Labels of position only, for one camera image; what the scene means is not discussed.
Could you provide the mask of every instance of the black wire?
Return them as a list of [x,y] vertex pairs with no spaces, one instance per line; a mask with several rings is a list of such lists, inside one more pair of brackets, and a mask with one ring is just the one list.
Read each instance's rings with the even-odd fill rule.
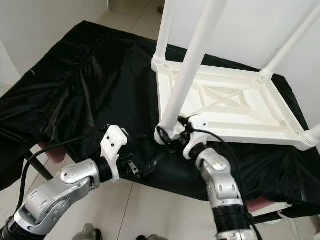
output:
[[252,225],[254,231],[255,231],[255,234],[258,238],[258,240],[262,240],[262,236],[259,232],[259,230],[257,229],[256,227],[256,224],[254,223],[253,221],[253,217],[252,215],[249,213],[249,210],[248,210],[248,206],[247,206],[247,200],[246,200],[246,197],[245,197],[245,193],[244,193],[244,180],[242,178],[242,173],[241,173],[241,168],[240,168],[240,164],[239,164],[239,159],[237,157],[237,155],[235,154],[234,150],[229,146],[228,143],[226,143],[220,136],[210,132],[210,131],[206,131],[206,130],[201,130],[201,129],[194,129],[192,128],[191,129],[192,132],[198,132],[198,133],[203,133],[203,134],[209,134],[213,137],[215,137],[216,139],[218,139],[220,142],[224,143],[224,146],[227,148],[228,151],[230,151],[233,155],[233,158],[235,160],[235,164],[236,164],[236,168],[237,168],[237,172],[238,172],[238,177],[239,177],[239,191],[240,191],[240,194],[241,194],[241,198],[242,198],[242,201],[243,201],[243,205],[244,205],[244,210],[246,212],[246,217],[249,219],[250,221],[250,224]]
[[32,156],[26,161],[26,164],[25,164],[25,166],[24,166],[24,169],[23,169],[23,172],[22,172],[22,176],[21,176],[21,185],[20,185],[19,201],[18,201],[16,210],[15,210],[15,213],[19,210],[19,208],[22,206],[22,203],[23,203],[23,201],[24,201],[27,173],[28,173],[29,167],[30,167],[31,163],[34,161],[34,159],[36,159],[36,157],[38,157],[39,155],[41,155],[41,154],[43,154],[43,153],[46,153],[46,152],[48,152],[48,151],[50,151],[50,150],[52,150],[52,149],[56,149],[56,148],[61,147],[61,146],[63,146],[63,145],[70,144],[70,143],[73,143],[73,142],[76,142],[76,141],[79,141],[79,140],[82,140],[82,139],[86,139],[86,138],[88,138],[88,137],[91,137],[92,135],[93,135],[93,134],[89,134],[89,135],[86,135],[86,136],[77,137],[77,138],[74,138],[74,139],[71,139],[71,140],[68,140],[68,141],[64,141],[64,142],[61,142],[61,143],[58,143],[58,144],[49,146],[49,147],[47,147],[46,149],[43,149],[43,150],[38,151],[37,153],[35,153],[34,155],[32,155]]

